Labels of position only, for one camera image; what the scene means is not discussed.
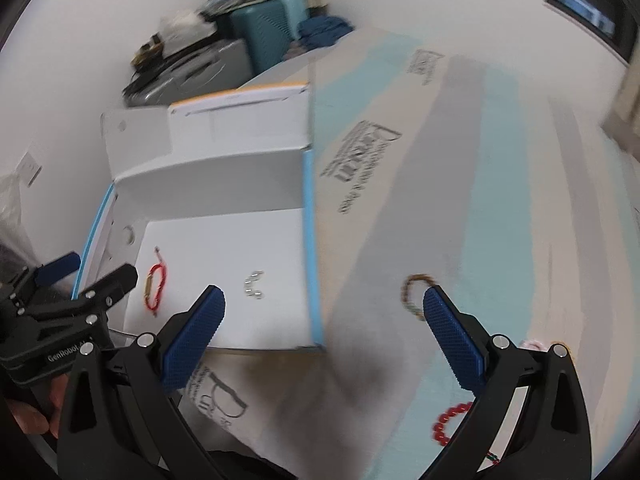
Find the left hand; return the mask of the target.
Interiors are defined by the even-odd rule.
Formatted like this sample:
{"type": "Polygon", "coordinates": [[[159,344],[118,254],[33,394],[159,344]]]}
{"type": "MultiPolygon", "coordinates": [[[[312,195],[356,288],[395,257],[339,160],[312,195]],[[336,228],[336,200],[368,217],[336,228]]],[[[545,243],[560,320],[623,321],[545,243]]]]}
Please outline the left hand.
{"type": "Polygon", "coordinates": [[[52,378],[50,381],[49,402],[53,406],[50,416],[43,415],[32,405],[25,402],[6,400],[6,406],[24,434],[38,434],[38,436],[41,436],[50,432],[53,437],[58,438],[68,378],[70,376],[64,374],[52,378]]]}

